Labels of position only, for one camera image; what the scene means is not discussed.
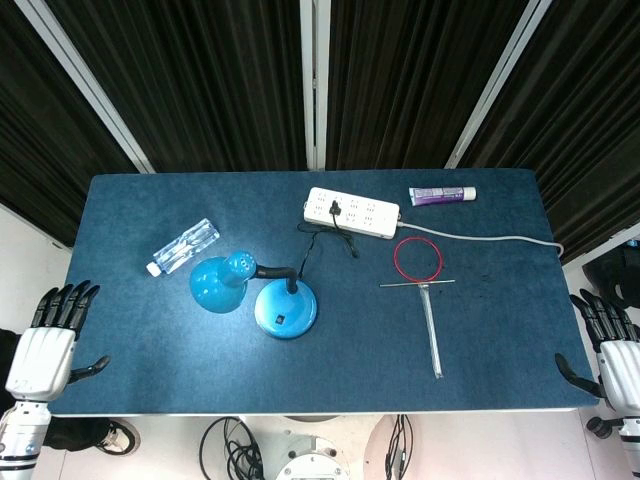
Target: power strip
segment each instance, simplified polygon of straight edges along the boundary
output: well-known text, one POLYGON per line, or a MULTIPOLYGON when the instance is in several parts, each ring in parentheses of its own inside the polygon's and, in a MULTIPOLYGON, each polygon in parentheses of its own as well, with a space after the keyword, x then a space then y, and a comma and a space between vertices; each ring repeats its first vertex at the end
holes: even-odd
POLYGON ((309 191, 304 204, 305 221, 333 227, 329 209, 334 200, 341 210, 340 215, 336 215, 336 223, 341 229, 387 239, 395 235, 400 218, 399 205, 319 187, 309 191))

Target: water bottle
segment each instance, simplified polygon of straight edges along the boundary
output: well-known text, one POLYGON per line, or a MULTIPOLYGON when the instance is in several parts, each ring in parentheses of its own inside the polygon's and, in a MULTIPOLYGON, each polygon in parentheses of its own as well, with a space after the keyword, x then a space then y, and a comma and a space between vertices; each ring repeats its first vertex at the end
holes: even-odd
POLYGON ((220 233, 216 227, 209 220, 203 218, 174 241, 154 253, 154 261, 147 265, 147 270, 154 277, 162 272, 171 273, 218 238, 220 238, 220 233))

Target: robotic hand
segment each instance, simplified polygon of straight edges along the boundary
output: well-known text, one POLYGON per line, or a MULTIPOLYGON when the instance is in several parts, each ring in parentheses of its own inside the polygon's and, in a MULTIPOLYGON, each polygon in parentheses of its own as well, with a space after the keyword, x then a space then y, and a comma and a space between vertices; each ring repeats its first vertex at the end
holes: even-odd
POLYGON ((71 371, 71 360, 91 301, 100 287, 54 288, 42 297, 16 349, 6 388, 17 400, 0 421, 0 478, 28 479, 40 454, 51 414, 47 403, 65 386, 100 373, 109 363, 71 371))
POLYGON ((556 365, 570 384, 604 398, 623 417, 606 421, 594 417, 587 428, 606 438, 612 426, 620 427, 629 465, 634 477, 640 477, 640 329, 631 323, 624 310, 586 290, 580 290, 580 294, 582 298, 571 295, 571 301, 585 320, 596 352, 599 383, 578 377, 559 353, 555 355, 556 365))

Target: toothpaste tube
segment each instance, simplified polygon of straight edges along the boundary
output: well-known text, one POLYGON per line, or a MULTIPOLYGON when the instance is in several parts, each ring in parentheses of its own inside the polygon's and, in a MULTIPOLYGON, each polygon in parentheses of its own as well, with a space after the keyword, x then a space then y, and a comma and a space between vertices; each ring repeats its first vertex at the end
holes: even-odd
POLYGON ((476 199, 475 187, 410 188, 411 205, 432 205, 435 203, 467 202, 476 199))

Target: bottle cap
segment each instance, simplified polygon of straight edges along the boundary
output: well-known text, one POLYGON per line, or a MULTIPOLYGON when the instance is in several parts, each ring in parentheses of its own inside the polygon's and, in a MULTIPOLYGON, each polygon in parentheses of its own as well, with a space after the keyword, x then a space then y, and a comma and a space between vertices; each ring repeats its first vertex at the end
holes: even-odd
POLYGON ((154 277, 157 277, 158 275, 160 275, 162 273, 162 270, 160 270, 160 267, 158 266, 158 264, 156 262, 151 262, 151 263, 147 264, 147 270, 154 277))

